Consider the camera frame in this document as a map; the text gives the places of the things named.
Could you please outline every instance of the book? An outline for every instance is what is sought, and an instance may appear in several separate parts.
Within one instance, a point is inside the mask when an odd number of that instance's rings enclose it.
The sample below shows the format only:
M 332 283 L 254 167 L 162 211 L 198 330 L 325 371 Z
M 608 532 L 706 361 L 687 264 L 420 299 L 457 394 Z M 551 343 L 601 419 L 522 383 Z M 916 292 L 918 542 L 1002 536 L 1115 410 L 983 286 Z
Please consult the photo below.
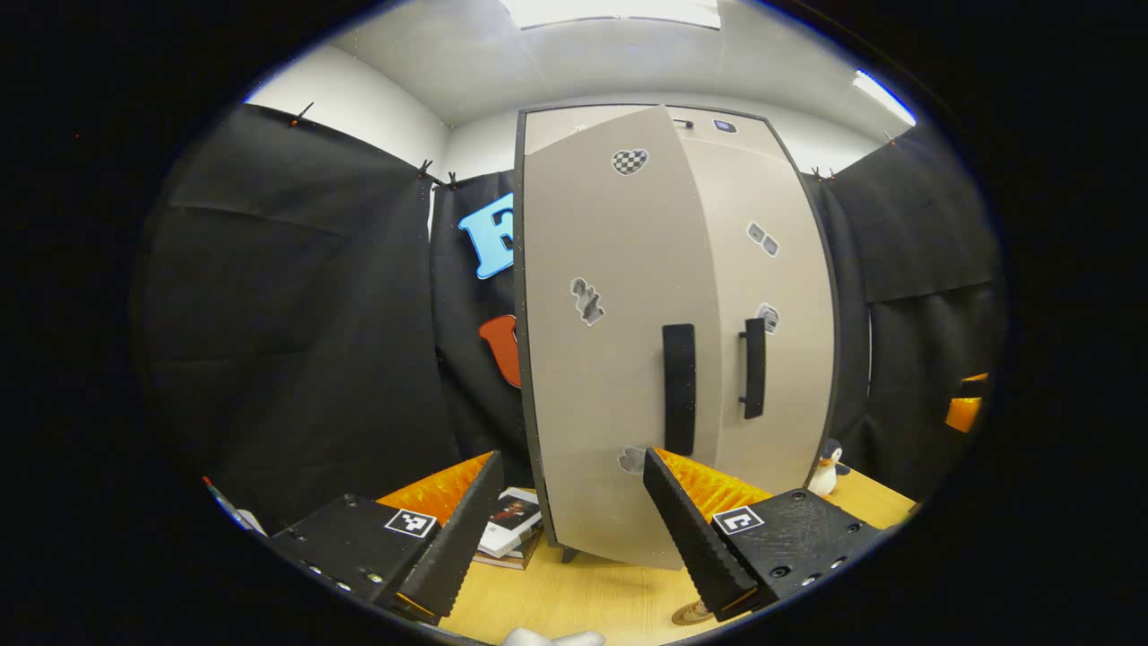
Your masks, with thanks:
M 506 553 L 506 555 L 499 558 L 491 557 L 486 552 L 475 552 L 474 560 L 479 563 L 487 563 L 489 566 L 497 566 L 499 568 L 510 568 L 512 570 L 525 570 L 530 563 L 530 557 L 534 555 L 534 550 L 538 546 L 541 540 L 541 534 L 534 532 L 526 543 L 519 545 L 517 548 Z
M 512 487 L 498 497 L 479 542 L 479 552 L 501 559 L 530 538 L 541 524 L 538 496 Z

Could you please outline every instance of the cabinet door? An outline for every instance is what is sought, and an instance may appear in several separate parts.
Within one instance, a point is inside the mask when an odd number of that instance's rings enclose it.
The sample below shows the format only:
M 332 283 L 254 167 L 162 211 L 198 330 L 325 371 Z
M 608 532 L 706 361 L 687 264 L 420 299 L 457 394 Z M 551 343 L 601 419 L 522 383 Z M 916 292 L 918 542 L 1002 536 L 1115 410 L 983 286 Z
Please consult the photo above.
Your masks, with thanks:
M 728 367 L 714 466 L 770 493 L 802 487 L 821 447 L 833 379 L 833 303 L 821 233 L 789 161 L 757 146 L 684 134 L 683 145 L 713 246 Z M 755 236 L 751 223 L 760 227 Z M 766 234 L 777 242 L 773 254 Z M 778 318 L 766 336 L 765 412 L 746 420 L 738 402 L 746 349 L 738 333 L 762 303 Z
M 644 150 L 634 172 L 619 151 Z M 693 177 L 665 107 L 565 137 L 523 161 L 522 273 L 541 467 L 558 540 L 678 569 L 642 477 L 619 456 L 664 446 L 662 327 L 695 328 L 695 458 L 712 464 L 721 350 L 714 263 Z M 587 318 L 572 282 L 592 287 Z

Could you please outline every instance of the white ceiling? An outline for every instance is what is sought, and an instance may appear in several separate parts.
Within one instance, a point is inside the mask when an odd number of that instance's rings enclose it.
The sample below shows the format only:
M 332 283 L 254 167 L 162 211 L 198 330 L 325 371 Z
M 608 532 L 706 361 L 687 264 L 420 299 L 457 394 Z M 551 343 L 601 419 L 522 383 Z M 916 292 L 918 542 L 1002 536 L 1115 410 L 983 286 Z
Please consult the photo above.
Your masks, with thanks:
M 719 0 L 721 30 L 597 20 L 519 30 L 498 0 L 412 0 L 332 44 L 460 125 L 611 92 L 690 92 L 774 103 L 876 140 L 907 125 L 853 87 L 858 68 L 809 28 L 752 0 Z

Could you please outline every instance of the stuffed penguin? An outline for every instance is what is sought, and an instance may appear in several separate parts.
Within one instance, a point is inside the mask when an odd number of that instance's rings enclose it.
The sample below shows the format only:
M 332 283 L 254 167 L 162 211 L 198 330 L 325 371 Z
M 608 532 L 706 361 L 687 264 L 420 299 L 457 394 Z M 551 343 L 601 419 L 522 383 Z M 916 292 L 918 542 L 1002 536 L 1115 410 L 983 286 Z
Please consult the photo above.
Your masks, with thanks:
M 809 478 L 809 491 L 822 498 L 833 492 L 837 487 L 837 476 L 850 473 L 850 468 L 841 465 L 840 459 L 841 443 L 832 438 L 827 439 L 824 449 L 821 450 L 821 461 L 817 462 L 817 468 L 813 470 L 813 477 Z

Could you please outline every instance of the blue letter cutout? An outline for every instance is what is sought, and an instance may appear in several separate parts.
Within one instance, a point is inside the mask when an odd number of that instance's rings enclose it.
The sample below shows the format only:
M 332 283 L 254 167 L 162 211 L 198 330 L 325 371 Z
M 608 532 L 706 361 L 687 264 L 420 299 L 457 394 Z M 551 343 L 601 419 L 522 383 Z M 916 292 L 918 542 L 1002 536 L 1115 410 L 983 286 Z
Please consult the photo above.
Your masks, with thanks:
M 471 234 L 474 251 L 479 254 L 480 280 L 498 273 L 514 263 L 514 193 L 506 193 L 479 210 L 458 220 L 458 227 Z M 502 221 L 495 224 L 495 216 L 502 215 Z

